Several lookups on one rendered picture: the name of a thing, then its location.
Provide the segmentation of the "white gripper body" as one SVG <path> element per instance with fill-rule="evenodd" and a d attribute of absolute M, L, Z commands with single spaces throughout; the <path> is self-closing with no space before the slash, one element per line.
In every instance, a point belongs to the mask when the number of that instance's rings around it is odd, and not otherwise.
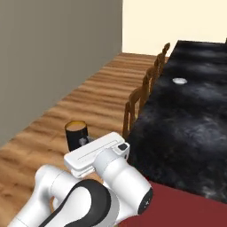
<path fill-rule="evenodd" d="M 64 164 L 76 178 L 83 178 L 94 172 L 93 162 L 96 156 L 106 148 L 114 148 L 119 155 L 122 151 L 118 148 L 125 142 L 124 138 L 116 132 L 102 136 L 64 156 Z"/>

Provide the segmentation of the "black cup of tea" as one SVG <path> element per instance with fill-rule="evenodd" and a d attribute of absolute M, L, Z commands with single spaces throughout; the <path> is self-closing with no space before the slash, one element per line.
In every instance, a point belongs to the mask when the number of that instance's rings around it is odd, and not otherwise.
<path fill-rule="evenodd" d="M 87 124 L 84 121 L 71 121 L 65 126 L 68 150 L 80 148 L 79 139 L 88 136 Z"/>

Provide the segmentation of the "wooden dining chair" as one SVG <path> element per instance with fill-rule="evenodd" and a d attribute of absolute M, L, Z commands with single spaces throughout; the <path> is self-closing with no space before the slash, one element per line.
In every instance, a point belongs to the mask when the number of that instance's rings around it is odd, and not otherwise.
<path fill-rule="evenodd" d="M 166 54 L 167 54 L 169 48 L 170 48 L 170 43 L 166 43 L 162 49 L 163 62 L 165 62 L 165 57 L 166 57 Z"/>
<path fill-rule="evenodd" d="M 154 62 L 154 79 L 157 80 L 161 75 L 165 64 L 165 55 L 161 52 Z"/>
<path fill-rule="evenodd" d="M 134 89 L 125 105 L 122 136 L 126 139 L 132 130 L 132 126 L 136 120 L 136 116 L 140 115 L 145 101 L 149 97 L 149 89 L 146 87 L 139 87 Z"/>
<path fill-rule="evenodd" d="M 142 108 L 145 105 L 146 100 L 149 98 L 154 82 L 156 80 L 157 67 L 149 67 L 145 73 L 142 84 L 142 95 L 139 102 L 139 112 L 142 113 Z"/>

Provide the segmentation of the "black marble dining table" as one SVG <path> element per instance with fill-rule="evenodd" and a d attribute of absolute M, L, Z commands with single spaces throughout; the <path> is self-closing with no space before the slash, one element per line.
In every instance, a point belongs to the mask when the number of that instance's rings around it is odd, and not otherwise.
<path fill-rule="evenodd" d="M 177 42 L 127 142 L 149 180 L 227 204 L 227 43 Z"/>

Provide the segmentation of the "white saucer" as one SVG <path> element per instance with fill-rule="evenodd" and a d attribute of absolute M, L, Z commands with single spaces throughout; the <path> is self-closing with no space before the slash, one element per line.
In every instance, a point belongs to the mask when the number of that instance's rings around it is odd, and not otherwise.
<path fill-rule="evenodd" d="M 178 84 L 178 85 L 184 85 L 187 83 L 186 79 L 179 78 L 179 77 L 173 78 L 172 81 L 173 81 L 173 83 Z"/>

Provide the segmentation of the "dark red counter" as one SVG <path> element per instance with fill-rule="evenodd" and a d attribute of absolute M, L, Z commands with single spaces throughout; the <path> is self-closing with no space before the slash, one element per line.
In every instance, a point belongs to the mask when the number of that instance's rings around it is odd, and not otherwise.
<path fill-rule="evenodd" d="M 119 227 L 227 227 L 227 205 L 151 182 L 153 200 Z"/>

